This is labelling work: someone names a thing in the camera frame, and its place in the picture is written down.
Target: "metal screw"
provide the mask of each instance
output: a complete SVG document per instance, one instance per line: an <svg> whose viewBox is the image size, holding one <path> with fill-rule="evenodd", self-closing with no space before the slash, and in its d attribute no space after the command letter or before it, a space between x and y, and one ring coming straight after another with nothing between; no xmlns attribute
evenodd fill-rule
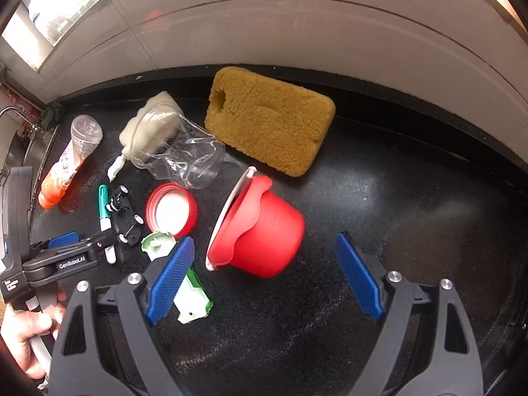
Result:
<svg viewBox="0 0 528 396"><path fill-rule="evenodd" d="M128 237L128 234L129 234L130 232L132 232L132 229L134 229L137 225L138 225L138 224L137 224L137 222L136 222L136 223L134 223L134 224L130 227L129 230L127 230L126 234L124 235L125 238Z"/></svg>
<svg viewBox="0 0 528 396"><path fill-rule="evenodd" d="M86 292L89 287L90 283L88 283L86 280L82 280L77 283L77 290L80 292Z"/></svg>
<svg viewBox="0 0 528 396"><path fill-rule="evenodd" d="M440 280L440 285L445 290L451 290L453 288L453 282L449 280L448 278L443 278L442 280Z"/></svg>
<svg viewBox="0 0 528 396"><path fill-rule="evenodd" d="M402 276L398 271L390 271L387 276L389 277L389 280L393 283L399 283L402 279Z"/></svg>
<svg viewBox="0 0 528 396"><path fill-rule="evenodd" d="M141 274L139 272L133 272L127 277L129 284L138 284L141 281Z"/></svg>

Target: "white plastic piece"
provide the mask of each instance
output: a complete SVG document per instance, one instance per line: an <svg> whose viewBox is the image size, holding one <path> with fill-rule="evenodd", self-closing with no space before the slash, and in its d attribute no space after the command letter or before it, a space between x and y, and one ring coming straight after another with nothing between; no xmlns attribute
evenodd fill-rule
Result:
<svg viewBox="0 0 528 396"><path fill-rule="evenodd" d="M189 219L189 201L180 190L169 191L159 199L154 210L160 232L178 234Z"/></svg>
<svg viewBox="0 0 528 396"><path fill-rule="evenodd" d="M108 179L112 182L115 177L117 176L117 173L121 171L123 165L125 165L126 162L125 155L122 154L115 158L115 161L112 165L110 165L110 168L108 168Z"/></svg>
<svg viewBox="0 0 528 396"><path fill-rule="evenodd" d="M151 240L149 245L152 248L159 248L162 246L162 242L160 240Z"/></svg>
<svg viewBox="0 0 528 396"><path fill-rule="evenodd" d="M112 227L112 222L109 217L103 217L102 219L99 219L99 224L101 225L102 231L105 231ZM105 248L105 256L106 256L106 261L108 263L111 263L111 264L116 263L116 250L114 246Z"/></svg>
<svg viewBox="0 0 528 396"><path fill-rule="evenodd" d="M194 287L189 277L185 276L174 297L174 304L180 312L178 321L186 324L197 318L207 317L207 304L209 302L209 298L204 291L201 288Z"/></svg>
<svg viewBox="0 0 528 396"><path fill-rule="evenodd" d="M243 186L246 185L246 183L253 178L255 173L257 172L257 168L255 167L249 167L244 174L239 178L237 181L237 184L234 185L233 190L228 196L227 201L225 201L224 207L222 211L220 212L220 216L218 216L218 220L216 221L216 224L213 229L213 233L211 234L211 239L209 240L209 246L207 247L207 255L209 254L209 249L213 245L213 241L215 241L216 235L218 234L218 231L220 230L220 226L222 226L222 223L225 219L225 215L228 214L229 207L231 207L231 204L233 203L235 197L237 196L237 193L242 189ZM213 267L213 264L209 261L209 257L205 256L205 267L208 271L214 271L215 267Z"/></svg>
<svg viewBox="0 0 528 396"><path fill-rule="evenodd" d="M29 311L33 311L34 309L37 309L39 307L39 299L35 296L33 298L28 299L26 301L26 306Z"/></svg>

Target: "orange bottle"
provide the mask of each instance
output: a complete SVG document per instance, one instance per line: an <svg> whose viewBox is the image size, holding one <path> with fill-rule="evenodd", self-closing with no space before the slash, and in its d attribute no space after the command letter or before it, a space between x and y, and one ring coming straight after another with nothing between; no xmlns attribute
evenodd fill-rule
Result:
<svg viewBox="0 0 528 396"><path fill-rule="evenodd" d="M102 140L101 126L88 115L73 119L70 132L68 146L42 182L39 204L46 210L59 203L83 162Z"/></svg>

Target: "green marker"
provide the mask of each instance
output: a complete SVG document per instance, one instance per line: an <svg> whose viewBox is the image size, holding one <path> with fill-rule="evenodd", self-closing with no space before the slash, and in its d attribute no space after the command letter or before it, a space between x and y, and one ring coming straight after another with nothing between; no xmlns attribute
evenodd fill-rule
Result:
<svg viewBox="0 0 528 396"><path fill-rule="evenodd" d="M101 230L105 231L112 227L112 222L110 221L110 214L106 209L108 204L108 188L106 185L99 186L99 223L101 225ZM114 246L105 248L106 261L108 263L116 263L116 250Z"/></svg>

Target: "label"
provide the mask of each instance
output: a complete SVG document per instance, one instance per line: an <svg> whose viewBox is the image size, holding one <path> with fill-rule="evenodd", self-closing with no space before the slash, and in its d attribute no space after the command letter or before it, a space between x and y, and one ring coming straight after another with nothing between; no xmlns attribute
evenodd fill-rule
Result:
<svg viewBox="0 0 528 396"><path fill-rule="evenodd" d="M99 145L99 143L87 143L86 141L81 141L74 138L72 138L71 141L73 142L73 149L75 149L75 151L81 155L82 161L88 158Z"/></svg>
<svg viewBox="0 0 528 396"><path fill-rule="evenodd" d="M36 295L26 301L26 306L29 311L39 308L39 305L39 299L36 297Z"/></svg>
<svg viewBox="0 0 528 396"><path fill-rule="evenodd" d="M17 288L18 280L4 280L5 288L8 292Z"/></svg>
<svg viewBox="0 0 528 396"><path fill-rule="evenodd" d="M64 186L68 186L82 163L70 140L59 160L51 167L50 173L54 179L61 180Z"/></svg>
<svg viewBox="0 0 528 396"><path fill-rule="evenodd" d="M79 265L79 264L85 263L85 262L86 262L86 256L85 255L81 255L81 256L77 256L76 258L71 258L71 259L65 260L63 262L59 262L57 264L57 269L65 270L65 269L68 269L70 267L75 267L76 265Z"/></svg>

